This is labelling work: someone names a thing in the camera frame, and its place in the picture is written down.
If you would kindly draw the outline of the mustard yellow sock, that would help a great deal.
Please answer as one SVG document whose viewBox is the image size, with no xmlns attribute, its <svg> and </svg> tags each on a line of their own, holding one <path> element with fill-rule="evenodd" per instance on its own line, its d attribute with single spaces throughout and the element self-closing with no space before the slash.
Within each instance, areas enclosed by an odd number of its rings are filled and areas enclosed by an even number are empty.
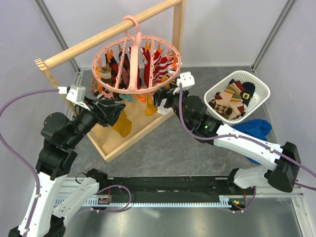
<svg viewBox="0 0 316 237">
<path fill-rule="evenodd" d="M 132 129 L 132 122 L 128 119 L 125 110 L 121 112 L 117 122 L 112 127 L 112 129 L 123 138 L 130 134 Z"/>
</svg>

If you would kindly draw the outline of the wooden hanger rack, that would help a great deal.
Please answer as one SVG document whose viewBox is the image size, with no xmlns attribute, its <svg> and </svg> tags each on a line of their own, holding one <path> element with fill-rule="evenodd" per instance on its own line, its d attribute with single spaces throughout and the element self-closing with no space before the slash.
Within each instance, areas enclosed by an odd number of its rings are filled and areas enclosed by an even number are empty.
<svg viewBox="0 0 316 237">
<path fill-rule="evenodd" d="M 174 9 L 172 42 L 145 36 L 140 31 L 133 35 L 128 32 L 169 8 Z M 153 95 L 180 73 L 185 10 L 184 0 L 166 0 L 136 16 L 125 16 L 121 23 L 49 59 L 35 60 L 39 70 L 57 87 L 59 84 L 51 73 L 53 68 L 112 40 L 94 57 L 92 73 L 98 91 L 107 99 L 123 96 L 125 108 L 117 125 L 109 128 L 97 125 L 88 134 L 106 162 L 114 160 L 173 115 L 173 112 L 159 114 L 154 108 Z"/>
</svg>

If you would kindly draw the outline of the pink round clip hanger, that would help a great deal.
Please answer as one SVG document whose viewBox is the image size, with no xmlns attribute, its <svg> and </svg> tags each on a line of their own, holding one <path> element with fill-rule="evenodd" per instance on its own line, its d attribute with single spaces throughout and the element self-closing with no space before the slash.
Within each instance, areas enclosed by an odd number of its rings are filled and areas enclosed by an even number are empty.
<svg viewBox="0 0 316 237">
<path fill-rule="evenodd" d="M 133 16 L 125 16 L 127 21 L 134 23 L 135 34 L 132 35 L 128 31 L 125 32 L 125 37 L 117 39 L 112 43 L 103 47 L 94 57 L 92 61 L 92 73 L 93 76 L 99 81 L 99 83 L 111 91 L 113 95 L 129 95 L 136 94 L 142 100 L 146 98 L 146 95 L 153 94 L 160 87 L 165 86 L 177 76 L 181 68 L 181 57 L 179 51 L 171 43 L 153 36 L 143 35 L 139 31 L 139 22 Z M 150 63 L 150 76 L 149 87 L 146 87 L 144 82 L 144 63 L 142 60 L 142 47 L 149 46 L 151 44 L 151 56 L 154 57 L 154 50 L 158 53 L 158 59 L 154 64 L 154 59 L 151 59 Z M 118 63 L 118 76 L 115 85 L 109 83 L 103 83 L 98 79 L 93 67 L 98 66 L 99 71 L 102 67 L 107 66 L 106 53 L 112 53 Z M 127 54 L 130 62 L 129 70 L 129 86 L 124 88 L 123 80 L 121 78 L 121 70 L 123 66 L 124 55 Z M 154 71 L 158 66 L 160 60 L 164 56 L 173 56 L 173 64 L 168 67 L 168 74 L 161 79 L 161 82 L 153 85 Z"/>
</svg>

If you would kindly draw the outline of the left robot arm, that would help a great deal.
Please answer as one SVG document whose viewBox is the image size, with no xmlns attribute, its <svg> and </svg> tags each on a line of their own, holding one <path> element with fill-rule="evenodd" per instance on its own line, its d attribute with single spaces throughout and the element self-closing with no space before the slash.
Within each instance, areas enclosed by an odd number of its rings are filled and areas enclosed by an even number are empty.
<svg viewBox="0 0 316 237">
<path fill-rule="evenodd" d="M 77 157 L 75 147 L 96 125 L 114 125 L 123 114 L 125 104 L 113 99 L 91 100 L 77 117 L 68 119 L 63 113 L 50 114 L 43 123 L 43 148 L 36 164 L 37 181 L 34 201 L 23 222 L 9 231 L 10 237 L 62 237 L 70 220 L 95 193 L 108 190 L 107 174 L 92 169 L 79 187 L 59 206 L 55 202 L 59 190 Z"/>
</svg>

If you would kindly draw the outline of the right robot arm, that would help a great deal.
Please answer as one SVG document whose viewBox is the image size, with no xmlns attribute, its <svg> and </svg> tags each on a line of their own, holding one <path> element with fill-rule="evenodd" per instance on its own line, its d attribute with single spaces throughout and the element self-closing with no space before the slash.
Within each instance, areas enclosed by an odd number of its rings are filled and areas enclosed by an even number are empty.
<svg viewBox="0 0 316 237">
<path fill-rule="evenodd" d="M 201 143 L 232 150 L 259 163 L 253 168 L 233 169 L 226 182 L 229 193 L 263 185 L 285 193 L 293 191 L 301 163 L 293 143 L 270 143 L 237 131 L 209 115 L 198 96 L 179 87 L 159 89 L 154 93 L 154 104 L 171 108 L 186 131 Z"/>
</svg>

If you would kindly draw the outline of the socks pile in basket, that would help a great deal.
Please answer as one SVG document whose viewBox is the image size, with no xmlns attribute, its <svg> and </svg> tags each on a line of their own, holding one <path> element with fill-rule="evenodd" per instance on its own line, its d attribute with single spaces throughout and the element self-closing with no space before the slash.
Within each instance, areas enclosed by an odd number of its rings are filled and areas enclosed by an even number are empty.
<svg viewBox="0 0 316 237">
<path fill-rule="evenodd" d="M 222 92 L 217 92 L 208 104 L 223 118 L 235 120 L 246 114 L 254 92 L 253 83 L 242 83 L 240 80 L 232 79 L 229 85 Z"/>
</svg>

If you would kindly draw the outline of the white striped-cuff sock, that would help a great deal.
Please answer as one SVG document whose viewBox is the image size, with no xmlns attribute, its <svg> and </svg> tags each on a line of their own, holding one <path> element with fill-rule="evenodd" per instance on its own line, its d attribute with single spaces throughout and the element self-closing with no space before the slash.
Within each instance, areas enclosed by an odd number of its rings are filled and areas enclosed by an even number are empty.
<svg viewBox="0 0 316 237">
<path fill-rule="evenodd" d="M 161 115 L 166 115 L 170 112 L 173 112 L 172 108 L 165 108 L 164 105 L 160 105 L 158 107 L 157 113 L 161 114 Z"/>
</svg>

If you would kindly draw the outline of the black argyle sock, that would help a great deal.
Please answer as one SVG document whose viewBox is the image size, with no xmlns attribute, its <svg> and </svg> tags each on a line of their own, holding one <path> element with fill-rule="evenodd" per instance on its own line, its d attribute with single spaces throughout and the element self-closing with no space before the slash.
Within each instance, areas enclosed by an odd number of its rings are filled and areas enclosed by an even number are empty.
<svg viewBox="0 0 316 237">
<path fill-rule="evenodd" d="M 130 78 L 129 70 L 130 70 L 130 62 L 129 62 L 127 54 L 125 54 L 123 58 L 123 66 L 121 70 L 121 78 L 123 80 L 124 88 L 128 88 L 129 86 L 129 78 Z"/>
<path fill-rule="evenodd" d="M 115 85 L 119 72 L 119 66 L 113 54 L 108 52 L 105 54 L 107 67 L 111 70 L 112 85 Z"/>
</svg>

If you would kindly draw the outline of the beige brown sock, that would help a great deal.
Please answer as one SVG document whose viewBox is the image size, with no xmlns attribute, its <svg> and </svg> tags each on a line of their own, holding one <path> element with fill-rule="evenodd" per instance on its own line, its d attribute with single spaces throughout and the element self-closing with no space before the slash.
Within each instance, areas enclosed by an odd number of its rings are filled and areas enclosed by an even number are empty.
<svg viewBox="0 0 316 237">
<path fill-rule="evenodd" d="M 109 84 L 112 83 L 111 70 L 107 66 L 102 67 L 101 71 L 99 71 L 98 66 L 94 66 L 93 69 L 96 72 L 98 79 L 100 79 L 103 83 L 109 83 Z M 99 83 L 98 80 L 97 82 L 98 82 L 97 90 L 94 90 L 91 87 L 91 92 L 93 93 L 93 95 L 97 97 L 97 99 L 112 99 L 114 97 L 113 93 L 109 91 L 108 89 L 106 89 L 105 87 L 103 87 Z"/>
</svg>

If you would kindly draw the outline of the white plastic basket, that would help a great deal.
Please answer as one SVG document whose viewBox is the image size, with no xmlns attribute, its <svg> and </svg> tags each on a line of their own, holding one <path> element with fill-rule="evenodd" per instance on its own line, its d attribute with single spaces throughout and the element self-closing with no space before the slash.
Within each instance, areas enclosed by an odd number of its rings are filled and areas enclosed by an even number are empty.
<svg viewBox="0 0 316 237">
<path fill-rule="evenodd" d="M 269 96 L 270 89 L 256 76 L 235 71 L 209 89 L 204 102 L 212 116 L 233 125 L 242 122 Z"/>
</svg>

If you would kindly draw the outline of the blue cloth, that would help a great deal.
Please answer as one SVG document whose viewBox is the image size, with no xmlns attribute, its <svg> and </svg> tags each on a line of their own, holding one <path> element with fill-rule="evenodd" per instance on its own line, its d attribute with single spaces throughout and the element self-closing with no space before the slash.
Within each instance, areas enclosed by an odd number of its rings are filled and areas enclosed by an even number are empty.
<svg viewBox="0 0 316 237">
<path fill-rule="evenodd" d="M 267 141 L 266 136 L 271 132 L 272 125 L 264 119 L 253 119 L 234 125 L 233 128 L 257 139 Z"/>
</svg>

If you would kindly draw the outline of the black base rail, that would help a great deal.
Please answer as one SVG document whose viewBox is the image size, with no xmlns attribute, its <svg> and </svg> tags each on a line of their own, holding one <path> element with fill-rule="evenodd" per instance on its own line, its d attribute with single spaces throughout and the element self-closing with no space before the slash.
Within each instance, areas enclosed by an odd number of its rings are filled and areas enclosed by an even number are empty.
<svg viewBox="0 0 316 237">
<path fill-rule="evenodd" d="M 101 182 L 100 189 L 111 187 L 102 194 L 111 195 L 111 203 L 132 204 L 180 204 L 218 202 L 219 196 L 251 196 L 252 188 L 245 190 L 227 181 L 227 176 L 161 176 L 161 177 L 115 177 Z"/>
</svg>

